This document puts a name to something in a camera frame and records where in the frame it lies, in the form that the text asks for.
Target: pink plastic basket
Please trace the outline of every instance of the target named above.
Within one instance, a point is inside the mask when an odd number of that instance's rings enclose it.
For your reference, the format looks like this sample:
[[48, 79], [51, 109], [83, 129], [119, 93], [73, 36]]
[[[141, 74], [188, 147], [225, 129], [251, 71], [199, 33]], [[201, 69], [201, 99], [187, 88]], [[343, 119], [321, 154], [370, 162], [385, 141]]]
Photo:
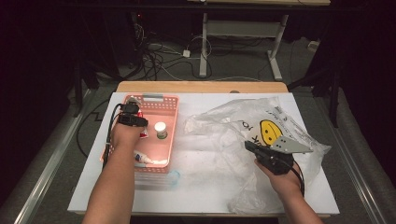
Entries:
[[[161, 164], [145, 164], [136, 162], [134, 164], [134, 169], [137, 172], [159, 174], [169, 173], [172, 144], [177, 121], [178, 96], [127, 93], [123, 102], [126, 103], [130, 97], [134, 97], [141, 103], [139, 106], [140, 110], [143, 113], [143, 117], [148, 120], [148, 137], [141, 138], [134, 150], [146, 154], [153, 161], [166, 161]], [[154, 129], [154, 125], [160, 121], [166, 124], [167, 136], [164, 139], [158, 138], [157, 132]]]

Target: smiley face print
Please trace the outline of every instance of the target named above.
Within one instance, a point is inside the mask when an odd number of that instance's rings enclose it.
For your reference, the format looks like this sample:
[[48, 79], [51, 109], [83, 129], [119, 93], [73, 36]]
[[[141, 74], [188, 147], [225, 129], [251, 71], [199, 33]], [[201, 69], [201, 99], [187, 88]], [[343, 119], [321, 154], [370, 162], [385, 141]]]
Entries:
[[260, 121], [260, 127], [262, 131], [262, 140], [267, 146], [271, 146], [276, 139], [282, 135], [282, 131], [271, 120], [264, 119]]

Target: hand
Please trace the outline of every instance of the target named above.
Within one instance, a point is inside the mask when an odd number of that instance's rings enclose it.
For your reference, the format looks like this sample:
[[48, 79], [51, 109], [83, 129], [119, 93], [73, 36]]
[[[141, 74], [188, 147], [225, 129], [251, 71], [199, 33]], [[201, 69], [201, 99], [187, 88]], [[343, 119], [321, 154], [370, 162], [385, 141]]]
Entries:
[[[287, 200], [296, 195], [301, 195], [300, 181], [293, 172], [288, 172], [286, 175], [274, 175], [270, 170], [261, 165], [257, 159], [254, 161], [257, 166], [270, 178], [273, 189], [278, 194], [280, 200]], [[293, 168], [300, 173], [297, 164], [294, 163]]]
[[144, 131], [144, 127], [132, 127], [120, 123], [116, 123], [111, 132], [111, 144], [117, 148], [120, 146], [133, 147], [139, 140], [140, 133]]

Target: plastic bag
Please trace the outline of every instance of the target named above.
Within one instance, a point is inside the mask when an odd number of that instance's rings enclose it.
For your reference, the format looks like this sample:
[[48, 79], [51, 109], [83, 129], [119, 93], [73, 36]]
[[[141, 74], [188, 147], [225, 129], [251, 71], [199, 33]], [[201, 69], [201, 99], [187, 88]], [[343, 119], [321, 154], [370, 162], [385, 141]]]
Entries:
[[254, 154], [244, 146], [246, 140], [252, 140], [252, 133], [261, 121], [271, 125], [273, 133], [268, 138], [271, 141], [281, 134], [313, 149], [312, 153], [293, 154], [303, 171], [306, 189], [317, 176], [324, 154], [331, 148], [316, 141], [285, 113], [277, 97], [233, 100], [187, 118], [184, 132], [209, 136], [221, 161], [217, 166], [231, 170], [240, 185], [239, 193], [228, 204], [230, 211], [236, 214], [270, 213], [282, 207], [268, 177], [254, 164]]

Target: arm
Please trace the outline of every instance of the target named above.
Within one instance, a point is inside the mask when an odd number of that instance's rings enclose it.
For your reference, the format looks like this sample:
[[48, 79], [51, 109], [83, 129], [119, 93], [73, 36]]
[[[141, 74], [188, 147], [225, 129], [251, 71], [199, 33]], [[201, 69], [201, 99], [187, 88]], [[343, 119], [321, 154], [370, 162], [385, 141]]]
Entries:
[[315, 211], [305, 201], [300, 192], [300, 182], [297, 176], [289, 172], [286, 175], [274, 175], [267, 168], [255, 160], [259, 168], [270, 178], [271, 185], [276, 191], [280, 201], [285, 208], [286, 216], [290, 223], [316, 224], [323, 223]]
[[134, 204], [134, 146], [142, 131], [140, 127], [114, 126], [115, 150], [96, 181], [82, 223], [129, 223]]

